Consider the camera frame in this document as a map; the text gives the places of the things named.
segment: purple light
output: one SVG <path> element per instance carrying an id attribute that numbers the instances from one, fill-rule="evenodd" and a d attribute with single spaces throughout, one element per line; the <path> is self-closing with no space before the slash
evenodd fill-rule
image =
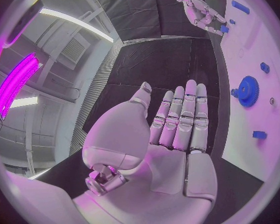
<path id="1" fill-rule="evenodd" d="M 24 67 L 22 67 L 22 69 L 8 83 L 7 87 L 5 88 L 4 92 L 0 97 L 0 113 L 2 113 L 5 104 L 7 103 L 9 97 L 16 89 L 17 85 L 24 79 L 27 73 L 29 73 L 29 71 L 35 66 L 38 67 L 38 60 L 37 58 L 34 57 Z"/>
<path id="2" fill-rule="evenodd" d="M 18 93 L 23 88 L 23 86 L 26 84 L 26 82 L 31 78 L 31 76 L 33 76 L 35 74 L 35 72 L 38 71 L 38 69 L 39 69 L 39 65 L 38 65 L 38 60 L 37 60 L 36 65 L 26 74 L 26 76 L 22 80 L 20 80 L 20 82 L 14 89 L 13 93 L 9 97 L 8 101 L 5 104 L 4 110 L 1 114 L 2 118 L 6 117 L 13 100 L 18 95 Z"/>
<path id="3" fill-rule="evenodd" d="M 0 86 L 0 98 L 2 94 L 4 93 L 6 87 L 10 83 L 10 81 L 15 77 L 15 75 L 35 56 L 35 52 L 28 55 L 26 58 L 24 58 L 7 76 L 7 78 L 4 80 L 3 84 Z"/>

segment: air vent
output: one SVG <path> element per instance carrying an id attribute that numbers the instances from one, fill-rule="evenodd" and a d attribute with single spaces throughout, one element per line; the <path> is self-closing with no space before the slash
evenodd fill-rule
<path id="1" fill-rule="evenodd" d="M 87 42 L 83 36 L 77 33 L 63 48 L 61 54 L 77 64 L 89 46 L 90 43 Z"/>

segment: blue part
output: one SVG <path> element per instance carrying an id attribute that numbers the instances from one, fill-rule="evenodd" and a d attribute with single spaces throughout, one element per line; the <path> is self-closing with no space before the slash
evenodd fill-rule
<path id="1" fill-rule="evenodd" d="M 263 131 L 253 131 L 253 138 L 259 138 L 259 139 L 266 139 L 267 138 L 266 132 Z"/>
<path id="2" fill-rule="evenodd" d="M 220 29 L 220 31 L 222 31 L 222 32 L 224 32 L 224 33 L 228 33 L 229 28 L 228 28 L 228 27 L 226 27 L 226 26 L 224 26 L 224 25 L 221 25 L 221 29 Z"/>
<path id="3" fill-rule="evenodd" d="M 260 88 L 257 80 L 252 76 L 246 76 L 239 85 L 239 102 L 244 107 L 253 106 L 259 96 Z"/>
<path id="4" fill-rule="evenodd" d="M 237 97 L 238 97 L 238 89 L 232 89 L 232 90 L 231 90 L 231 95 L 232 95 L 233 97 L 237 98 Z"/>
<path id="5" fill-rule="evenodd" d="M 270 72 L 270 67 L 265 62 L 262 62 L 261 63 L 261 70 L 266 72 L 266 73 L 269 73 Z"/>
<path id="6" fill-rule="evenodd" d="M 231 2 L 232 6 L 234 6 L 235 8 L 245 12 L 246 14 L 249 14 L 250 13 L 250 10 L 249 8 L 247 8 L 246 6 L 244 6 L 243 4 L 240 4 L 239 2 L 237 1 L 234 1 L 232 0 Z"/>

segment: blue gear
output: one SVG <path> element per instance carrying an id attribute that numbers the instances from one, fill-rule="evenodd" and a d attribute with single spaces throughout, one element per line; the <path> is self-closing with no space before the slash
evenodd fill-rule
<path id="1" fill-rule="evenodd" d="M 239 85 L 239 102 L 244 107 L 253 106 L 259 96 L 260 88 L 257 80 L 252 76 L 246 76 Z"/>

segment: fluorescent light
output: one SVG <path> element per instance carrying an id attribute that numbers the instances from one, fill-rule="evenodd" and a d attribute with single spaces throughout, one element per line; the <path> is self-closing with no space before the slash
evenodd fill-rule
<path id="1" fill-rule="evenodd" d="M 49 171 L 50 169 L 51 169 L 51 168 L 48 168 L 47 170 L 44 170 L 43 172 L 38 173 L 38 174 L 36 174 L 36 175 L 30 177 L 29 179 L 30 179 L 30 180 L 33 180 L 33 179 L 35 179 L 35 178 L 38 178 L 40 175 L 44 174 L 46 171 Z"/>
<path id="2" fill-rule="evenodd" d="M 61 13 L 61 12 L 58 12 L 58 11 L 54 11 L 54 10 L 50 10 L 50 9 L 47 9 L 47 8 L 43 8 L 39 13 L 42 13 L 42 14 L 47 14 L 47 15 L 51 15 L 51 16 L 56 16 L 56 17 L 59 17 L 59 18 L 62 18 L 62 19 L 65 19 L 65 20 L 68 20 L 70 22 L 73 22 L 77 25 L 80 25 L 96 34 L 98 34 L 99 36 L 107 39 L 108 41 L 110 42 L 113 42 L 114 40 L 109 37 L 108 35 L 106 35 L 105 33 L 101 32 L 100 30 L 96 29 L 95 27 L 79 20 L 79 19 L 76 19 L 72 16 L 69 16 L 69 15 L 66 15 L 64 13 Z"/>
<path id="3" fill-rule="evenodd" d="M 28 106 L 34 105 L 38 103 L 38 97 L 30 97 L 30 98 L 23 98 L 17 99 L 12 102 L 10 108 L 20 107 L 20 106 Z"/>

